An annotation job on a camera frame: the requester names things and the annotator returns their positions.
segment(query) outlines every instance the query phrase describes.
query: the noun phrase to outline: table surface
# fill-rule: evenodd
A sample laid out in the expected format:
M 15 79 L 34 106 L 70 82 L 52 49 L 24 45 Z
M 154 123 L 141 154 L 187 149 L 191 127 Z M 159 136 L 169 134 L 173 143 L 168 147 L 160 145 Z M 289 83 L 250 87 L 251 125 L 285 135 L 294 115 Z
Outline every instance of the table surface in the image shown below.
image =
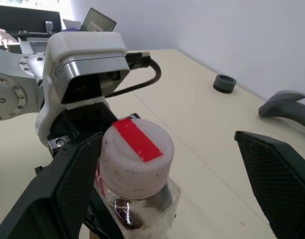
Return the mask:
M 147 88 L 108 99 L 118 118 L 138 113 L 172 137 L 175 157 L 170 177 L 182 194 L 172 239 L 275 239 L 248 181 L 234 141 L 236 130 L 289 143 L 305 158 L 305 128 L 290 120 L 260 119 L 264 101 L 236 86 L 232 94 L 213 89 L 216 73 L 177 50 L 151 51 L 161 80 Z M 154 76 L 138 69 L 120 85 Z M 52 157 L 38 140 L 37 114 L 0 121 L 0 223 L 35 176 L 34 168 Z M 81 239 L 88 238 L 82 227 Z

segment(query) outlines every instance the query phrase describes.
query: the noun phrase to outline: red tape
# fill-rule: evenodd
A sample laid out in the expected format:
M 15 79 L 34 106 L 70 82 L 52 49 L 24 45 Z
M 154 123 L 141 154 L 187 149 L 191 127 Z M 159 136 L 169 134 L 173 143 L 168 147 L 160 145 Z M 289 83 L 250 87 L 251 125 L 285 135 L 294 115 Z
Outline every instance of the red tape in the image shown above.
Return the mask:
M 129 146 L 138 154 L 143 162 L 163 155 L 160 149 L 136 126 L 131 119 L 126 118 L 112 124 Z

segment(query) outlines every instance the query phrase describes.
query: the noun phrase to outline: white wall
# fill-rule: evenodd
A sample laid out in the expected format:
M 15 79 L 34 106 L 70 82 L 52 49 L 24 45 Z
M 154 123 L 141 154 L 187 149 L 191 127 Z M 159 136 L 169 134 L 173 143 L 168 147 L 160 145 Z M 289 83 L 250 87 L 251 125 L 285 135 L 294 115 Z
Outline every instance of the white wall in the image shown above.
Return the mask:
M 178 49 L 264 99 L 305 93 L 305 0 L 70 1 L 74 19 L 116 20 L 128 49 Z

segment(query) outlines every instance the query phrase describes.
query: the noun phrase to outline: plastic bottle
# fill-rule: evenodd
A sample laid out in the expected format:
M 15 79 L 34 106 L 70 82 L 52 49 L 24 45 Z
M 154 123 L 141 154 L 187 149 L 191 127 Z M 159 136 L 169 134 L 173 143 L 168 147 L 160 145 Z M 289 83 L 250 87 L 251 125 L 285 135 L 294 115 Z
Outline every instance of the plastic bottle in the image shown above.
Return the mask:
M 136 152 L 111 126 L 102 140 L 97 191 L 125 239 L 163 239 L 172 226 L 180 197 L 180 188 L 168 178 L 174 145 L 157 124 L 144 119 L 132 119 L 131 123 L 162 155 L 144 162 L 138 155 L 144 153 L 140 151 L 142 140 L 132 139 L 137 144 Z

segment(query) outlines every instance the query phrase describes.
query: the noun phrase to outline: black cable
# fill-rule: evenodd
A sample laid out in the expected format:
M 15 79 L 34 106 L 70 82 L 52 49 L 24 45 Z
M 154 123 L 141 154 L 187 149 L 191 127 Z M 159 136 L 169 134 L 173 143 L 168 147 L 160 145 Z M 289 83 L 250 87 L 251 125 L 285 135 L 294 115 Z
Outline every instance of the black cable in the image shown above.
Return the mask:
M 158 63 L 155 62 L 152 59 L 151 59 L 150 67 L 156 72 L 156 75 L 155 75 L 154 78 L 152 78 L 151 80 L 146 81 L 144 83 L 141 83 L 141 84 L 138 84 L 138 85 L 135 85 L 135 86 L 130 86 L 130 87 L 128 87 L 126 89 L 123 89 L 123 90 L 120 90 L 120 91 L 112 92 L 111 94 L 107 95 L 106 98 L 119 96 L 119 95 L 128 93 L 130 91 L 138 90 L 138 89 L 141 89 L 141 88 L 144 88 L 146 86 L 150 86 L 150 85 L 156 83 L 161 78 L 161 68 L 158 65 Z

